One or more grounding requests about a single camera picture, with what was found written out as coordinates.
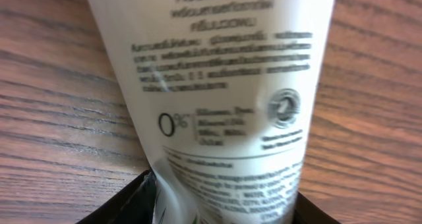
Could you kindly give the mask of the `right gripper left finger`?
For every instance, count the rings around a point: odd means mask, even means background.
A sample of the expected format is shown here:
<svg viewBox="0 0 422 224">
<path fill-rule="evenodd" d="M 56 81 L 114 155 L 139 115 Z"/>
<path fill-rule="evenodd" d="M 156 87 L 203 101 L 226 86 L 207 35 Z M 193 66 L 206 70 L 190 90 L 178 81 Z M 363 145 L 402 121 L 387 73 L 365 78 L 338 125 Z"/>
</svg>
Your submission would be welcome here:
<svg viewBox="0 0 422 224">
<path fill-rule="evenodd" d="M 156 176 L 146 170 L 77 224 L 152 224 Z"/>
</svg>

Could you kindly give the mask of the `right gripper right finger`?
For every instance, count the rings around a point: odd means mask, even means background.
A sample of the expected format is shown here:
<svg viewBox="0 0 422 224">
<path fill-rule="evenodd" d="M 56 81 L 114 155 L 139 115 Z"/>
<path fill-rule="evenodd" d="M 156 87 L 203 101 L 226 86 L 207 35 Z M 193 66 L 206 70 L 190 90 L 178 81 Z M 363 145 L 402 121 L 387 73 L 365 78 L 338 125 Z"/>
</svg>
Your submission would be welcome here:
<svg viewBox="0 0 422 224">
<path fill-rule="evenodd" d="M 293 224 L 340 224 L 339 221 L 329 216 L 318 208 L 300 192 L 297 194 Z"/>
</svg>

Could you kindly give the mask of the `white cosmetic tube gold cap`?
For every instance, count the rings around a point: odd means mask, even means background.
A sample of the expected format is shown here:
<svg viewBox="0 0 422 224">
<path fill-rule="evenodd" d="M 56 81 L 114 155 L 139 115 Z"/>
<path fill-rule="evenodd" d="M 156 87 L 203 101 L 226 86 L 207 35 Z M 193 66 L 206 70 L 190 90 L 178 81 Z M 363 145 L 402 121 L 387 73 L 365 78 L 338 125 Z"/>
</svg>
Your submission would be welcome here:
<svg viewBox="0 0 422 224">
<path fill-rule="evenodd" d="M 293 222 L 335 0 L 88 0 L 154 223 Z"/>
</svg>

